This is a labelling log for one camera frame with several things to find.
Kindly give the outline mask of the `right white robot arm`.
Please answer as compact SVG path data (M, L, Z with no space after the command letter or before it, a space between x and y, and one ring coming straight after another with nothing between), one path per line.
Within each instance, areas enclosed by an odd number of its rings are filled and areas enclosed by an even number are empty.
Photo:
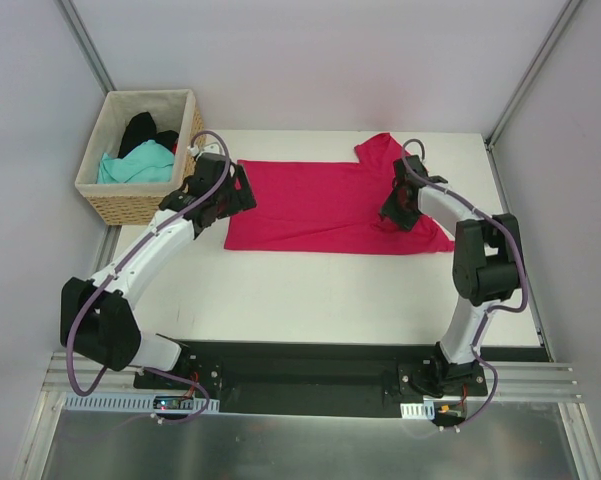
M392 191L380 215L411 231L426 216L454 236L452 280L458 301L434 355L412 381L453 394L479 367L478 357L493 314L526 307L528 287L520 230L512 214L490 216L431 176L421 158L404 153L394 162Z

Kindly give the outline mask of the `aluminium front rail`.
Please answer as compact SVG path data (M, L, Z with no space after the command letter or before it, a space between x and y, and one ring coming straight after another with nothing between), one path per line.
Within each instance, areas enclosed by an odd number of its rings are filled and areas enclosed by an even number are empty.
M510 362L487 360L498 373L496 401L530 401L555 403L582 403L584 394L576 379L574 368L568 363L555 362ZM74 360L76 378L81 388L87 389L101 366L77 355ZM164 388L137 389L133 387L136 369L126 368L121 372L108 370L96 388L96 393L132 393L166 391ZM54 353L51 357L43 391L72 392L66 372L65 353Z

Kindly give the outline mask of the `black t shirt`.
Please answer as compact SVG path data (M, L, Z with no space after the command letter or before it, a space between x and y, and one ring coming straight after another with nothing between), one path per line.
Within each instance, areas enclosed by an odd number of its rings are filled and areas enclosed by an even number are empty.
M176 153L179 133L174 130L158 131L152 115L141 112L131 118L123 133L118 157L124 158L142 143L153 140L171 153Z

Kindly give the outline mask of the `wicker laundry basket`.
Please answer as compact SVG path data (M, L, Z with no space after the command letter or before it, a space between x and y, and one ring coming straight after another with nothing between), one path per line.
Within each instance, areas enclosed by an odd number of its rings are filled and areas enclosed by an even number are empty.
M137 114L149 112L159 131L178 133L175 162L167 182L98 184L104 154L119 150L123 133ZM111 226L146 225L160 201L192 174L195 161L188 147L203 147L204 122L190 89L112 91L105 97L77 172L75 187L102 220Z

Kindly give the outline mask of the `left aluminium frame post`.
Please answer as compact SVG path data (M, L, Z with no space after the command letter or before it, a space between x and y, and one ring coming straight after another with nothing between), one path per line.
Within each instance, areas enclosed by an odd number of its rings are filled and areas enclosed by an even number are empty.
M109 92L115 91L114 81L75 3L72 0L55 0L54 3L103 93L107 95Z

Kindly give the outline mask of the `aluminium frame post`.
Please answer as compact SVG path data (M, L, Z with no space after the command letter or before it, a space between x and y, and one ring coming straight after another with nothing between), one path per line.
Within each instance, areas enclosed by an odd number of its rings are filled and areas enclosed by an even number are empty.
M75 3L72 0L55 0L54 3L103 93L107 95L109 92L115 91L114 81Z
M517 83L512 95L504 107L504 110L499 115L490 133L485 137L485 147L488 151L492 151L496 143L499 141L513 115L521 106L523 100L530 92L539 75L542 73L544 66L549 61L562 37L565 35L570 25L574 22L575 17L585 4L586 2L584 0L568 0L565 1L561 6L557 17L552 22L536 53L532 57L529 65Z

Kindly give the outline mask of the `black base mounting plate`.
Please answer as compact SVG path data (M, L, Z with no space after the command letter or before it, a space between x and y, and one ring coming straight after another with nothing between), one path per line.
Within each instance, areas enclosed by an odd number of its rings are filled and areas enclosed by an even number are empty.
M396 418L425 397L487 394L477 361L451 366L427 345L188 341L197 381L223 413Z

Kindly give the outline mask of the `pink t shirt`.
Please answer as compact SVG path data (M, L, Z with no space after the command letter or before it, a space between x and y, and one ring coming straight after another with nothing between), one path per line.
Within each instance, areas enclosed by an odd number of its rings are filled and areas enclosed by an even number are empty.
M380 133L355 146L354 163L241 161L256 206L230 219L225 248L364 255L453 251L453 241L428 216L410 231L381 217L400 151L390 134Z

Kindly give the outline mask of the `right aluminium frame post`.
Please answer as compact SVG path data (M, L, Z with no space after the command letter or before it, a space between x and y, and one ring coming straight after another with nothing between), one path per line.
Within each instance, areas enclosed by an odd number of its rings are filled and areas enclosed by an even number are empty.
M521 106L523 100L530 92L539 75L542 73L544 66L549 61L562 37L565 35L570 25L574 22L575 17L585 4L586 2L584 0L568 0L565 1L561 6L557 17L552 22L536 53L532 57L529 65L517 83L512 95L504 107L504 110L499 115L490 133L485 137L485 147L488 151L492 151L496 143L499 141L513 115Z

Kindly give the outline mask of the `teal t shirt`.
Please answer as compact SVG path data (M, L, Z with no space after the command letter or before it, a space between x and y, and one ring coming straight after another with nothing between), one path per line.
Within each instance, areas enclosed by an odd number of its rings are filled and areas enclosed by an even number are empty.
M166 183L171 180L175 155L154 140L135 147L124 158L102 155L97 184Z

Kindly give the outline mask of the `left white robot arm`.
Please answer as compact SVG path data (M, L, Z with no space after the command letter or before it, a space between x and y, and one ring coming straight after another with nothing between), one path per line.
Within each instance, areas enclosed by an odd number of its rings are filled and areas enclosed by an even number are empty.
M243 166L202 153L194 172L159 203L144 232L89 279L71 278L61 292L62 345L103 367L149 367L168 388L184 387L191 365L178 342L140 329L134 309L162 268L215 221L255 208Z

